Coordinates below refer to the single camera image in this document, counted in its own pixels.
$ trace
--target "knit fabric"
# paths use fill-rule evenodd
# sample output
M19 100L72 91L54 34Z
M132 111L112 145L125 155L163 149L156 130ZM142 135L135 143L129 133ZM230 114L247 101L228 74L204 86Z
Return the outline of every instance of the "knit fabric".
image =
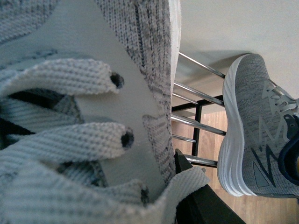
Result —
M111 200L96 189L66 179L45 164L30 161L5 192L3 210L15 224L170 224L176 212L171 203L177 204L206 183L207 177L200 168L189 169L176 175L154 204L143 207Z
M58 0L3 0L0 2L0 44L41 27Z
M55 7L62 9L59 2L1 2L0 44L38 30ZM11 145L0 151L0 224L171 224L178 203L208 182L200 168L175 176L168 1L95 2L165 114L143 116L143 125L167 186L149 203L150 192L140 180L109 186L105 179L103 160L113 162L127 153L134 142L133 131L114 122L84 124L74 96L116 95L123 86L122 77L102 61L38 50L0 65L0 116L30 131L26 136L10 134ZM27 65L23 61L30 61L30 66L16 69ZM32 102L27 94L49 99L50 104Z
M148 129L153 152L166 183L175 175L171 141L171 37L168 1L95 0L110 28L139 67L165 117L148 119L149 126L165 125L164 133Z
M109 66L93 59L48 60L21 72L4 70L0 76L0 97L33 88L71 96L119 92Z
M278 103L276 93L271 89L274 86L263 58L255 54L244 57L235 78L235 94L245 137L242 175L246 185L256 194L299 196L299 187L288 181L278 169L279 154L291 138L285 116L293 117L294 114L291 110L281 111L284 104ZM262 184L255 173L257 167L261 175L264 173L260 177Z

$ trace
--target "white sole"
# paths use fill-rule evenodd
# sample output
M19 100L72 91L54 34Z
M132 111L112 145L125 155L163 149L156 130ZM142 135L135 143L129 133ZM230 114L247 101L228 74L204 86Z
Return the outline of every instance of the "white sole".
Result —
M255 195L245 184L242 176L244 154L244 128L235 97L235 76L240 61L236 59L230 66L223 84L223 100L228 117L228 131L221 144L217 175L222 187L231 195Z

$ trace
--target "gray knit sneaker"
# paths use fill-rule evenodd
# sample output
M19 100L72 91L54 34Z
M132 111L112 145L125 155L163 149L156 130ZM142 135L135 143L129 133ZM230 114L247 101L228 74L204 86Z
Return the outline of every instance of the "gray knit sneaker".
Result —
M168 0L0 1L0 224L172 224Z
M234 196L298 197L299 100L273 83L263 58L239 57L224 81L228 132L218 178Z

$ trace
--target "metal rod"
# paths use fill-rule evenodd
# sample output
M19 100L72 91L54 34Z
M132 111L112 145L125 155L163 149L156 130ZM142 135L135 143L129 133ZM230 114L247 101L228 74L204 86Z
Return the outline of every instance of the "metal rod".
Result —
M180 140L184 140L184 141L188 141L188 142L192 142L192 143L196 142L196 140L189 139L189 138L179 136L179 135L176 135L176 134L172 134L172 137L175 138L175 139L180 139Z
M215 168L217 167L217 163L218 163L217 161L203 159L203 158L199 158L199 157L193 156L193 155L184 154L184 156L191 164L202 165L202 166L207 166L207 167L215 167Z
M205 130L205 131L208 131L208 132L212 132L212 133L215 133L215 134L219 134L219 135L223 135L223 136L225 136L225 134L226 134L225 131L219 130L217 128L214 128L214 127L211 127L211 126L208 126L208 125L203 125L203 124L201 124L201 123L199 123L195 120L185 118L185 117L180 117L180 116L177 116L177 115L174 115L174 114L171 115L171 120L181 122L183 124L190 125L192 127L199 128L199 129L202 129L202 130Z
M200 123L200 120L201 120L201 112L202 112L202 106L197 105L196 106L196 112L195 112L195 120L199 123ZM199 132L200 132L200 129L194 128L194 130L193 130L193 139L196 140L196 142L192 144L192 153L191 153L191 155L194 155L194 156L198 155Z
M210 101L210 102L212 102L214 104L218 104L220 106L224 106L224 103L223 103L222 100L218 100L215 97L211 97L211 96L209 96L209 95L207 95L207 94L205 94L203 92L200 92L200 91L198 91L198 90L196 90L196 89L194 89L194 88L192 88L190 86L187 86L185 84L179 83L177 81L174 81L174 85L176 85L176 86L178 86L178 87L180 87L180 88L182 88L184 90L187 90L188 92L192 93L193 95L201 97L201 98L203 98L203 99L205 99L207 101Z
M209 71L209 72L211 72L211 73L213 73L213 74L215 74L215 75L218 75L218 76L221 77L221 78L225 78L225 75L224 75L223 73L221 73L221 72L219 72L219 71L213 69L212 67L210 67L210 66L208 66L208 65L204 65L204 64L202 64L202 63L199 63L198 61L195 61L194 59L188 57L187 55L182 54L181 52L179 52L179 55L180 55L181 57L183 57L183 58L185 58L185 59L188 59L189 61L191 61L191 62L197 64L199 67L201 67L201 68L203 68L203 69L205 69L205 70L207 70L207 71Z
M186 101L188 101L188 102L190 102L190 103L192 103L192 104L195 104L195 105L197 104L197 102L196 102L195 100L190 99L190 98L187 98L187 97L184 97L184 96L182 96L182 95L180 95L180 94L172 93L172 95L175 96L175 97L177 97L177 98L186 100Z
M215 97L216 99L219 99L219 100L223 100L223 96L217 96ZM171 108L171 111L172 112L176 112L176 111L184 111L184 110L188 110L188 109L192 109L192 108L195 108L196 106L208 106L208 105L211 105L213 103L205 100L205 99L202 99L202 100L199 100L197 101L197 105L194 105L192 103L186 103L186 104L182 104L182 105L178 105L178 106L173 106Z

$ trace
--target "floor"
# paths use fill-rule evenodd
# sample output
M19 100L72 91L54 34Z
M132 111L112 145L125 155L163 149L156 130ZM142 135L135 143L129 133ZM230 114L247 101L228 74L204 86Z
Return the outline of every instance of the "floor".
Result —
M201 123L226 131L227 119L225 112L204 114ZM184 137L193 138L193 128L172 122L172 132ZM199 157L217 160L223 136L200 131ZM174 148L185 154L191 154L192 144L186 141L173 140ZM210 178L209 185L216 194L234 210L247 224L298 224L299 205L296 199L276 199L257 196L235 197L222 189L215 168L206 168Z

